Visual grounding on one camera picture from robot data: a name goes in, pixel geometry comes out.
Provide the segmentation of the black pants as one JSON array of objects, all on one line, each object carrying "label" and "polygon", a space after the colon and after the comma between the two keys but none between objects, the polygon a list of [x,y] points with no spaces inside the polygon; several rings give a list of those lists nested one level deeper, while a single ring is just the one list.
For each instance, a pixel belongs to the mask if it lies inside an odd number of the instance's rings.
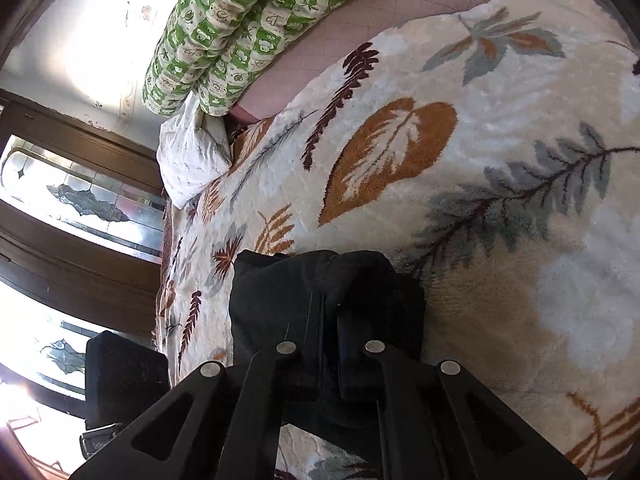
[{"label": "black pants", "polygon": [[367,392],[370,340],[420,362],[425,318],[422,287],[380,252],[329,250],[235,259],[229,300],[233,362],[291,341],[305,367],[288,395],[286,422],[369,463],[381,460],[380,430]]}]

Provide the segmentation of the dark wooden wardrobe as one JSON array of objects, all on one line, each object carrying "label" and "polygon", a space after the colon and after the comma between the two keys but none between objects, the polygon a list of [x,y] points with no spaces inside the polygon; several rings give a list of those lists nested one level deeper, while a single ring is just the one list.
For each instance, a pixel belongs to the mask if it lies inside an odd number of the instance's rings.
[{"label": "dark wooden wardrobe", "polygon": [[1,96],[1,378],[85,417],[88,341],[151,339],[164,200],[147,148]]}]

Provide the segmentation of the white floral pillow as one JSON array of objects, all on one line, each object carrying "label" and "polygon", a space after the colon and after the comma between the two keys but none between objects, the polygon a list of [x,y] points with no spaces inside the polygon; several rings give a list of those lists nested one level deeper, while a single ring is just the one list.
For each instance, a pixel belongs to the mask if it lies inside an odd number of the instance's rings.
[{"label": "white floral pillow", "polygon": [[232,159],[224,121],[204,113],[194,92],[160,125],[156,160],[164,189],[178,209],[226,174]]}]

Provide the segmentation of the leaf pattern plush blanket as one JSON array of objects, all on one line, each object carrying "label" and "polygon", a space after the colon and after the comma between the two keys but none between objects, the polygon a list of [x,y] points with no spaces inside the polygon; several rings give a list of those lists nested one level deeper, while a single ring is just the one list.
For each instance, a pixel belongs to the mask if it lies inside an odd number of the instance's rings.
[{"label": "leaf pattern plush blanket", "polygon": [[245,249],[376,250],[454,359],[590,479],[639,440],[638,51],[596,0],[492,0],[384,30],[168,207],[172,384],[232,359]]}]

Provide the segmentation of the green patterned quilt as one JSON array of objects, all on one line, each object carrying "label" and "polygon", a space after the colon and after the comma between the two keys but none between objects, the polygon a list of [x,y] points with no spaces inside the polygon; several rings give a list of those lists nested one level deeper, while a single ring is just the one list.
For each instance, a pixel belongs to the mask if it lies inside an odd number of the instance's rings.
[{"label": "green patterned quilt", "polygon": [[178,0],[144,77],[142,102],[169,117],[188,96],[220,117],[290,44],[347,0]]}]

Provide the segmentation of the pink quilted bed sheet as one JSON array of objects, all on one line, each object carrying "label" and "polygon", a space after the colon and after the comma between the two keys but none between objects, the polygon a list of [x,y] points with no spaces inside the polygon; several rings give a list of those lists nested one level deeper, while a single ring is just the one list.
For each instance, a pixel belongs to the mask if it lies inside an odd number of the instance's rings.
[{"label": "pink quilted bed sheet", "polygon": [[230,110],[241,124],[280,113],[326,68],[379,32],[414,18],[465,11],[489,0],[348,0],[288,46]]}]

